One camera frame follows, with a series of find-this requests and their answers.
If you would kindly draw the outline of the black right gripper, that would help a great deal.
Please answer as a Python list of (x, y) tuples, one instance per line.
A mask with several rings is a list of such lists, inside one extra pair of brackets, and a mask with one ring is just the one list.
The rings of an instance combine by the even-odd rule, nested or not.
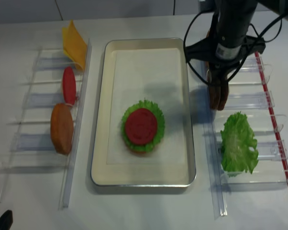
[(261, 37), (246, 35), (242, 39), (242, 44), (235, 48), (227, 48), (218, 42), (213, 33), (209, 33), (205, 39), (190, 45), (184, 46), (184, 55), (188, 67), (203, 82), (208, 81), (202, 77), (192, 66), (191, 60), (209, 62), (211, 71), (223, 83), (228, 83), (239, 72), (246, 58), (255, 53), (263, 53), (265, 41)]

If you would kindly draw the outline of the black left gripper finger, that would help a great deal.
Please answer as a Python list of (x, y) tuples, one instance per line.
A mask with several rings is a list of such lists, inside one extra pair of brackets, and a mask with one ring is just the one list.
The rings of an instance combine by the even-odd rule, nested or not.
[(0, 230), (10, 230), (12, 224), (13, 224), (12, 211), (7, 210), (0, 217)]

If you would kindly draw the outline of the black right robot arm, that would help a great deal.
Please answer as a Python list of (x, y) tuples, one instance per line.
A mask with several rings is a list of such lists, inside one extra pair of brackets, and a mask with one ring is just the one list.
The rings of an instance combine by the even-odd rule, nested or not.
[[(247, 35), (257, 4), (278, 14), (256, 37)], [(207, 38), (183, 46), (185, 60), (196, 59), (210, 64), (218, 86), (228, 84), (239, 72), (246, 58), (266, 47), (264, 34), (283, 18), (288, 20), (288, 0), (223, 0), (215, 10)]]

